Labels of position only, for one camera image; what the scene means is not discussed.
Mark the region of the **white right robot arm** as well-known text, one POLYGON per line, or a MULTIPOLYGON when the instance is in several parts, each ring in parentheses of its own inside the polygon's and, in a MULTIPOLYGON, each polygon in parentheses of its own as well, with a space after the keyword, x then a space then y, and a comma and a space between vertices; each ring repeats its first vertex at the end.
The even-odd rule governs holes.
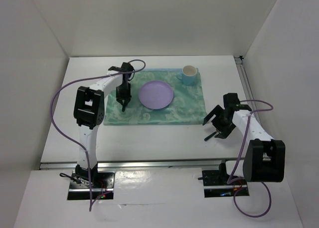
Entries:
POLYGON ((248 100, 239 100, 237 93, 225 94, 223 103, 223 106, 216 105, 204 117, 203 124, 211 122, 216 129, 211 137, 219 139, 226 139, 234 129, 238 129, 243 135, 243 141, 233 168, 220 169, 218 180, 223 184, 240 179, 247 182, 282 182, 285 143, 269 135, 255 117, 258 112, 272 111, 273 105, 264 102, 268 108, 253 110, 248 100))

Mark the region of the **lilac round plastic plate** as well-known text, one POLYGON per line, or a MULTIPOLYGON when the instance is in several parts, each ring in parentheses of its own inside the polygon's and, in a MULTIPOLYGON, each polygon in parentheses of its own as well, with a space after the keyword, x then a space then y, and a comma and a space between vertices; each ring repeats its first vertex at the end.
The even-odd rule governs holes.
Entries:
POLYGON ((163 109, 172 102, 173 97, 170 85, 159 80, 147 82, 139 90, 140 102, 149 109, 163 109))

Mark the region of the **gold knife green handle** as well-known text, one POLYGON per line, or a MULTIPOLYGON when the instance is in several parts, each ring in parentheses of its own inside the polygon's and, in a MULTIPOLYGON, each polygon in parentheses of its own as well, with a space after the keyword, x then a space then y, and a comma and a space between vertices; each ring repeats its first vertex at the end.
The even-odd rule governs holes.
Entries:
POLYGON ((217 134, 217 131, 211 133, 210 135, 204 138, 204 141, 208 141, 209 139, 213 138, 216 134, 217 134))

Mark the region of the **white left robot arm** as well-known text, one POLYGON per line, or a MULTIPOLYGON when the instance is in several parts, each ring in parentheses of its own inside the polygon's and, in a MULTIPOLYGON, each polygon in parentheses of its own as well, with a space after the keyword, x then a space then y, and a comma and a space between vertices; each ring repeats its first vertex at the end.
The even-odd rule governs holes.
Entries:
POLYGON ((99 180, 96 141, 98 128, 105 117, 105 98, 115 91, 116 101, 124 112, 132 97, 130 80, 134 70, 127 62, 121 67, 112 66, 109 77, 77 90, 73 115, 80 128, 80 144, 86 148, 89 157, 80 149, 75 174, 88 188, 94 187, 99 180))

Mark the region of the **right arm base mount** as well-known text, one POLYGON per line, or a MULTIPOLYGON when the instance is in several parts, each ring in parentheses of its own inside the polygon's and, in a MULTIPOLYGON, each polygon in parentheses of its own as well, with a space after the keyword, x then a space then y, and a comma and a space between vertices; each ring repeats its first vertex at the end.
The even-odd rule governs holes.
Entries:
POLYGON ((221 163, 218 169, 202 170, 199 181, 203 183, 205 198, 221 198, 237 196, 249 196, 247 182, 245 180, 235 181, 231 185, 227 184, 229 175, 226 172, 225 163, 221 163))

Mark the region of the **blue cup white inside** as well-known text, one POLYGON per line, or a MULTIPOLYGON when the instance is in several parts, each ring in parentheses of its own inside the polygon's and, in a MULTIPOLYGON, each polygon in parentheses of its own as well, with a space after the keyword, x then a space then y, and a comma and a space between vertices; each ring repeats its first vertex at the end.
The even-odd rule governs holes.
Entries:
POLYGON ((176 75, 176 77, 184 85, 191 86, 195 82, 197 74, 198 74, 198 69, 196 67, 187 65, 182 69, 180 73, 176 75))

